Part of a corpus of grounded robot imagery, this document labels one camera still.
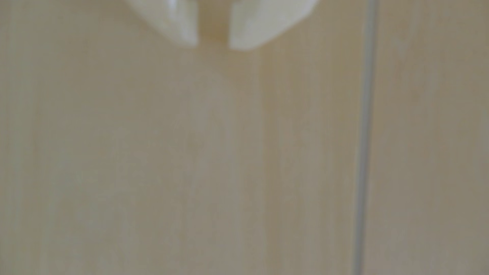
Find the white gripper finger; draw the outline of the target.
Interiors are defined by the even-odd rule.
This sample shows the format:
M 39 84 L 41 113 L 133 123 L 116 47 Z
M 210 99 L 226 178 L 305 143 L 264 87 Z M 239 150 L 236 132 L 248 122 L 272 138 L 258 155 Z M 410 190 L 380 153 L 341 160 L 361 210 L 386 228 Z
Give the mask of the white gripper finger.
M 230 10 L 228 46 L 254 50 L 311 15 L 319 1 L 236 1 Z
M 196 1 L 126 1 L 138 16 L 178 46 L 199 44 Z

